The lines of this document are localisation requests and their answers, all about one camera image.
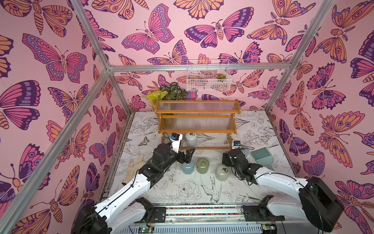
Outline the blue tea canister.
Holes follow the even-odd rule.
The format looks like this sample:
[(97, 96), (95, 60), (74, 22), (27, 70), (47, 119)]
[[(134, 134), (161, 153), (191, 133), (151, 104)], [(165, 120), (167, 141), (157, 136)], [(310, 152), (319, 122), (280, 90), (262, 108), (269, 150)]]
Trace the blue tea canister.
[(186, 175), (190, 175), (194, 172), (194, 166), (195, 164), (193, 161), (191, 161), (190, 163), (184, 162), (182, 164), (182, 172)]

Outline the pale grey-green tea canister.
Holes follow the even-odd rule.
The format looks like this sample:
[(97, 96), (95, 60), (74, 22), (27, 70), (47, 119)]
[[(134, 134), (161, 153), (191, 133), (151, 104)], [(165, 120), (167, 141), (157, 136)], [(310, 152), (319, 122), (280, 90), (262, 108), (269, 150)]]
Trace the pale grey-green tea canister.
[(226, 181), (229, 177), (229, 168), (224, 164), (218, 165), (215, 176), (219, 181)]

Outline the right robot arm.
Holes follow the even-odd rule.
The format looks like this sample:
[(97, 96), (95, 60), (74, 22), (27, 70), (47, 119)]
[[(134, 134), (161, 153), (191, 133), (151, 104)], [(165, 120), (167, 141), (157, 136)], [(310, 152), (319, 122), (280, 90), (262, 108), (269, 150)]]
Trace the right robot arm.
[(321, 178), (313, 176), (305, 179), (277, 173), (248, 162), (240, 148), (223, 153), (222, 163), (248, 186), (267, 186), (296, 199), (294, 203), (264, 199), (265, 209), (273, 216), (308, 220), (320, 231), (330, 233), (344, 211), (342, 202)]

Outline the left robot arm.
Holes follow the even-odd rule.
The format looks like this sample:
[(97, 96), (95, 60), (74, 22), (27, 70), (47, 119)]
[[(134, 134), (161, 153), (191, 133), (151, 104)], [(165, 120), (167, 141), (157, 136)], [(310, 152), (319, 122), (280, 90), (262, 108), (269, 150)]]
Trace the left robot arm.
[(151, 220), (153, 205), (141, 196), (176, 162), (190, 163), (194, 148), (183, 152), (179, 144), (162, 143), (122, 189), (96, 205), (85, 205), (77, 214), (72, 234), (114, 234), (141, 220)]

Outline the wooden three-tier shelf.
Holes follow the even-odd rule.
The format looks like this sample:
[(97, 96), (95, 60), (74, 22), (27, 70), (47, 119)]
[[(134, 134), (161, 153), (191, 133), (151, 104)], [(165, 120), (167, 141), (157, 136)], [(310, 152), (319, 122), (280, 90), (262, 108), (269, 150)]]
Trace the wooden three-tier shelf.
[(158, 132), (162, 142), (173, 133), (225, 134), (228, 141), (220, 146), (197, 146), (197, 149), (229, 150), (232, 135), (237, 133), (235, 116), (241, 113), (236, 100), (157, 100), (155, 114), (159, 120)]

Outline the beige work glove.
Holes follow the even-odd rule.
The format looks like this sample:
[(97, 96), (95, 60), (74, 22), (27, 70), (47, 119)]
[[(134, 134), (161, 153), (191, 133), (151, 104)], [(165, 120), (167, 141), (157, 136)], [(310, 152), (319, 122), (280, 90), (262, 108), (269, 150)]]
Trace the beige work glove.
[(145, 164), (146, 162), (144, 161), (144, 155), (140, 155), (136, 161), (130, 160), (126, 170), (126, 176), (121, 184), (125, 186), (130, 183), (130, 181), (135, 177), (137, 170), (139, 170)]

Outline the potted artificial plant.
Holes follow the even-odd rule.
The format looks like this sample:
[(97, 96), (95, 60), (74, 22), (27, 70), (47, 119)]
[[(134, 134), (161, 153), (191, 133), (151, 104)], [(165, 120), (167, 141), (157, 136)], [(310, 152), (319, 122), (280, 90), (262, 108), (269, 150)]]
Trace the potted artificial plant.
[(158, 90), (148, 92), (145, 98), (150, 102), (151, 107), (155, 108), (158, 100), (185, 100), (188, 92), (181, 89), (177, 82), (172, 82), (170, 85), (161, 85)]

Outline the mint green hand brush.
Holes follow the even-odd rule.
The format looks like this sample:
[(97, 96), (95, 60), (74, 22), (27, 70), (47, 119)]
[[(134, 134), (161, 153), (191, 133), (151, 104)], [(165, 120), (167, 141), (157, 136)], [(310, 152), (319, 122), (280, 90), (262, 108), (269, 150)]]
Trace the mint green hand brush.
[(272, 167), (274, 158), (267, 148), (253, 150), (250, 152), (250, 154), (257, 164), (262, 165), (263, 167), (266, 167), (272, 171), (274, 170)]

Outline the small green succulent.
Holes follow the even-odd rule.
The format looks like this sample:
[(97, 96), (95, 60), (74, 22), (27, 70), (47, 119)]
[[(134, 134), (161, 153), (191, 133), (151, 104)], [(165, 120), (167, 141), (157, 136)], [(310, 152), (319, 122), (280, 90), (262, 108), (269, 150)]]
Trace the small green succulent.
[(217, 74), (216, 79), (218, 80), (225, 80), (227, 76), (225, 74)]

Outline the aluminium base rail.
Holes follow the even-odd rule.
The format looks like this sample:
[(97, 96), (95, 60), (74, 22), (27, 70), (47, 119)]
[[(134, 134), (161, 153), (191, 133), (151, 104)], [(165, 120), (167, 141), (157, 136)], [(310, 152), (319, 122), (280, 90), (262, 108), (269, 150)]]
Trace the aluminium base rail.
[(113, 215), (85, 206), (72, 234), (317, 234), (305, 219), (271, 214), (252, 204), (158, 206), (145, 201)]

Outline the left aluminium frame post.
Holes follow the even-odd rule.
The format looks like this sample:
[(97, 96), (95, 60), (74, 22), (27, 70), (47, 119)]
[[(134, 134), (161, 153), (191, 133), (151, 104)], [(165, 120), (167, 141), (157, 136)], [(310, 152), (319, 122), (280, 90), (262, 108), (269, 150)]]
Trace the left aluminium frame post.
[(126, 99), (124, 98), (122, 90), (121, 90), (114, 74), (112, 74), (111, 65), (110, 65), (108, 59), (106, 58), (103, 49), (101, 48), (101, 45), (100, 45), (99, 40), (97, 38), (97, 35), (96, 35), (92, 25), (91, 25), (91, 22), (90, 22), (87, 14), (86, 14), (86, 11), (85, 11), (83, 5), (81, 4), (81, 1), (71, 1), (71, 3), (74, 7), (74, 10), (75, 10), (75, 13), (76, 13), (77, 17), (79, 18), (79, 21), (81, 22), (81, 24), (82, 24), (82, 26), (83, 26), (83, 28), (86, 32), (87, 37), (89, 38), (89, 41), (92, 44), (92, 48), (96, 52), (97, 58), (99, 59), (101, 65), (103, 66), (103, 69), (104, 69), (103, 73), (105, 73), (104, 77), (106, 79), (109, 79), (109, 81), (112, 83), (113, 88), (116, 92), (116, 95), (119, 98), (125, 112), (127, 113), (127, 115), (130, 115), (131, 111), (130, 111), (128, 105), (127, 105)]

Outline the aluminium frame post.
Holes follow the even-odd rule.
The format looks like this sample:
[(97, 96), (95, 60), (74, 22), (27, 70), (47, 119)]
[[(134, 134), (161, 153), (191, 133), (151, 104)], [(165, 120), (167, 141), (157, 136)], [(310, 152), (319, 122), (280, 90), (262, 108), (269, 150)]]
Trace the aluminium frame post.
[(101, 45), (100, 45), (99, 40), (97, 38), (97, 35), (96, 35), (92, 25), (91, 25), (91, 22), (90, 22), (87, 14), (86, 14), (86, 11), (85, 11), (83, 5), (81, 4), (81, 1), (71, 1), (71, 3), (74, 7), (74, 10), (75, 10), (75, 13), (76, 13), (77, 17), (79, 18), (79, 21), (81, 22), (81, 24), (82, 24), (82, 26), (83, 26), (83, 28), (86, 32), (87, 37), (89, 38), (89, 41), (92, 44), (92, 48), (96, 52), (97, 58), (99, 59), (101, 65), (103, 66), (103, 69), (104, 69), (103, 73), (105, 73), (104, 77), (106, 79), (109, 79), (109, 81), (112, 83), (113, 88), (116, 92), (116, 95), (119, 98), (125, 112), (127, 113), (127, 115), (130, 115), (131, 111), (130, 111), (128, 105), (127, 105), (126, 99), (124, 98), (122, 90), (121, 90), (114, 74), (112, 74), (111, 65), (110, 65), (108, 59), (106, 58), (103, 49), (101, 48)]
[(310, 42), (312, 41), (313, 37), (316, 35), (318, 29), (321, 27), (324, 19), (328, 15), (330, 9), (333, 7), (335, 1), (334, 0), (326, 0), (322, 1), (318, 11), (316, 12), (315, 16), (311, 20), (306, 33), (304, 34), (298, 48), (296, 49), (295, 53), (292, 56), (290, 61), (290, 67), (285, 69), (281, 79), (279, 80), (270, 100), (268, 101), (265, 112), (269, 113), (273, 105), (275, 104), (278, 96), (280, 95), (281, 91), (284, 89), (286, 83), (290, 79), (291, 75), (294, 72), (294, 69), (298, 65), (299, 61), (305, 54), (306, 49), (308, 48)]

